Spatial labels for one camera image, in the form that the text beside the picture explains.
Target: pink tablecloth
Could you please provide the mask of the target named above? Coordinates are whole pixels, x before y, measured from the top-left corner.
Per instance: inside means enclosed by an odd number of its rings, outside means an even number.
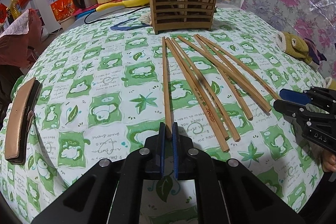
[[[30,66],[31,62],[27,59],[32,52],[28,46],[38,48],[41,34],[42,22],[36,11],[25,11],[0,35],[0,65]]]

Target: brown leather case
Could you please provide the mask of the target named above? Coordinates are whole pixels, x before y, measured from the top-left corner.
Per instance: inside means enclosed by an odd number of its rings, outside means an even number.
[[[18,90],[9,115],[5,159],[11,163],[23,164],[26,157],[27,137],[34,118],[33,106],[40,83],[35,77]]]

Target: floral curtain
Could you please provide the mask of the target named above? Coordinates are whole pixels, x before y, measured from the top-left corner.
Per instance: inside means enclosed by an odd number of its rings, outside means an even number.
[[[320,64],[320,73],[336,78],[336,0],[245,0],[242,9],[278,31],[311,39],[327,58]]]

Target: silver screw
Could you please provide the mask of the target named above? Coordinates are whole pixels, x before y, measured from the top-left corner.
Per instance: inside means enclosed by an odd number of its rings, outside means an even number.
[[[148,148],[141,148],[140,150],[139,150],[139,153],[141,154],[141,155],[148,155],[149,154],[149,152],[150,152],[150,150],[148,149]]]
[[[196,156],[198,154],[198,150],[196,148],[190,148],[188,153],[192,156]]]
[[[228,162],[227,162],[231,167],[237,167],[238,164],[239,164],[239,161],[235,160],[235,159],[230,159]]]
[[[108,159],[102,159],[102,160],[99,161],[99,165],[100,165],[101,167],[106,167],[106,166],[108,166],[109,164],[110,164],[110,161],[109,161]]]

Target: green and white tablecloth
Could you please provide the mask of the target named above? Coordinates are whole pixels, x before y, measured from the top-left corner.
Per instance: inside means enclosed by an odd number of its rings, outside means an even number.
[[[181,35],[197,44],[193,35],[201,33],[247,64],[278,92],[281,88],[302,90],[322,85],[318,73],[280,52],[274,43],[276,30],[252,13],[218,9],[211,32],[178,30],[154,35],[151,27],[110,30],[111,25],[142,13],[66,31],[27,74],[24,83],[35,76],[43,89],[35,107],[35,125],[30,130],[24,166],[4,159],[10,110],[0,132],[0,189],[23,223],[30,223],[100,159],[124,159],[142,147],[148,136],[157,134],[159,123],[164,121],[162,36]],[[295,137],[280,113],[272,109],[266,115],[242,92],[254,116],[248,121],[216,68],[186,44],[180,44],[210,82],[241,141],[228,140],[230,152],[221,152],[169,53],[172,106],[181,134],[191,137],[197,148],[214,158],[238,159],[299,211],[323,174],[310,144],[298,134]],[[238,69],[269,102],[273,101],[259,83]],[[171,163],[172,154],[168,153],[166,164]],[[140,223],[197,223],[194,182],[176,181],[172,167],[165,173],[161,181],[144,183]]]

